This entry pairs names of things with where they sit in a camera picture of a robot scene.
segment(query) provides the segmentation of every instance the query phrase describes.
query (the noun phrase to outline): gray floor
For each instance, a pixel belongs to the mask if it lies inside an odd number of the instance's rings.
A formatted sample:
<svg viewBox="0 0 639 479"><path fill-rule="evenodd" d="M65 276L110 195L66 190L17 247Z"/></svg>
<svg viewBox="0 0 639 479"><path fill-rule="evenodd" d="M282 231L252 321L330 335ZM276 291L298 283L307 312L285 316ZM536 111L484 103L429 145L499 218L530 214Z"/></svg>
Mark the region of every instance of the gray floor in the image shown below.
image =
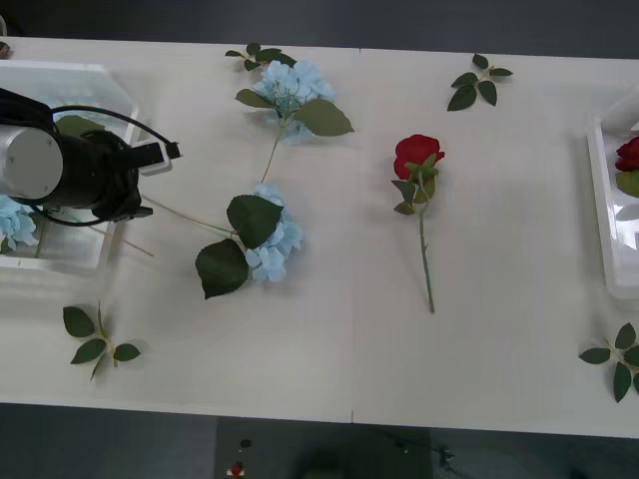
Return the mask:
<svg viewBox="0 0 639 479"><path fill-rule="evenodd" d="M0 14L40 37L639 59L639 2L631 0L1 0ZM378 430L339 431L334 425L1 405L0 479L220 479L239 455L247 479L279 479L293 456L327 445L340 445L348 457L369 448L372 457L397 459L407 468L391 476L368 472L365 479L429 477L427 441L402 438L398 448ZM247 434L253 445L239 453L239 438ZM453 473L439 469L432 453L436 478L569 479L575 468L589 479L639 477L639 441L433 430L430 443L447 444L456 454Z"/></svg>
<svg viewBox="0 0 639 479"><path fill-rule="evenodd" d="M2 12L30 36L639 58L633 0L2 0Z"/></svg>

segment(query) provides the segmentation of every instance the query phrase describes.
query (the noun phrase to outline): metal cylinder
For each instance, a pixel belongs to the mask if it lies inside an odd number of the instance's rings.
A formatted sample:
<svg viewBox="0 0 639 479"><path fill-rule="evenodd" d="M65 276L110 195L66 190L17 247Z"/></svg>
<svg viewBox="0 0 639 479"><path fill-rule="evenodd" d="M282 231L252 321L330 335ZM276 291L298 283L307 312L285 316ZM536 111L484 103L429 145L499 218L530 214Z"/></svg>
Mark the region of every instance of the metal cylinder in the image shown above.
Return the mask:
<svg viewBox="0 0 639 479"><path fill-rule="evenodd" d="M42 130L0 125L0 195L39 200L62 178L57 142Z"/></svg>

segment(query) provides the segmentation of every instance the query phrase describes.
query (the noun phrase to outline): red object on floor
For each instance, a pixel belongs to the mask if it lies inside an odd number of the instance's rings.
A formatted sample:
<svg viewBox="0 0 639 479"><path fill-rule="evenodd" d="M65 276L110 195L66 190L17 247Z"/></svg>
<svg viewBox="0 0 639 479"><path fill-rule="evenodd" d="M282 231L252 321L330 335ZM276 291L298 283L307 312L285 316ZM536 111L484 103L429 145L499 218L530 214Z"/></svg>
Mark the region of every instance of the red object on floor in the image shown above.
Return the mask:
<svg viewBox="0 0 639 479"><path fill-rule="evenodd" d="M240 461L231 466L231 474L233 474L233 477L240 477L242 471L244 471L244 464L242 464Z"/></svg>

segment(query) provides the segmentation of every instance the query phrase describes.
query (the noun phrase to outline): red rose in tray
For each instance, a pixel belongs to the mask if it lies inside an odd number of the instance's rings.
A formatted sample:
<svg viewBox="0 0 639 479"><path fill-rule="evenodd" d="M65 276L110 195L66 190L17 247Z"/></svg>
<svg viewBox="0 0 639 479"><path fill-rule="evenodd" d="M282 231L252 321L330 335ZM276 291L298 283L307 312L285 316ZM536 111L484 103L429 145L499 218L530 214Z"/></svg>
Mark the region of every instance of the red rose in tray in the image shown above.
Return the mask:
<svg viewBox="0 0 639 479"><path fill-rule="evenodd" d="M617 150L617 155L620 157L615 163L617 170L622 172L639 170L639 137L633 138Z"/></svg>
<svg viewBox="0 0 639 479"><path fill-rule="evenodd" d="M639 137L633 138L617 150L619 160L615 163L618 173L617 188L634 198L639 198Z"/></svg>

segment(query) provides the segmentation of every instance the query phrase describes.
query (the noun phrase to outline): clear plastic container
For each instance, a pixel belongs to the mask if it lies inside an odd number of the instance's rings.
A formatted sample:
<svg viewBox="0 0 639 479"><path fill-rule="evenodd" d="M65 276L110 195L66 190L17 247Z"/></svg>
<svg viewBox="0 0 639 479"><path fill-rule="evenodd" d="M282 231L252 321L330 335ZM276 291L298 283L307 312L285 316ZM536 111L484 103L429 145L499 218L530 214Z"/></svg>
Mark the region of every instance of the clear plastic container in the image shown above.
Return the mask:
<svg viewBox="0 0 639 479"><path fill-rule="evenodd" d="M639 199L617 188L616 152L639 136L638 124L639 89L595 116L587 132L606 285L620 299L639 298Z"/></svg>
<svg viewBox="0 0 639 479"><path fill-rule="evenodd" d="M0 88L32 98L51 108L63 105L88 105L112 110L137 119L137 105L100 65L64 64L49 62L0 62ZM139 130L133 125L88 112L79 115L118 135L128 144L137 140ZM92 218L90 212L74 213L75 221ZM99 225L98 233L88 228L69 228L46 222L38 224L38 246L18 243L16 251L0 254L0 267L46 269L67 273L90 272L99 269L107 260L113 237L118 236L115 225Z"/></svg>

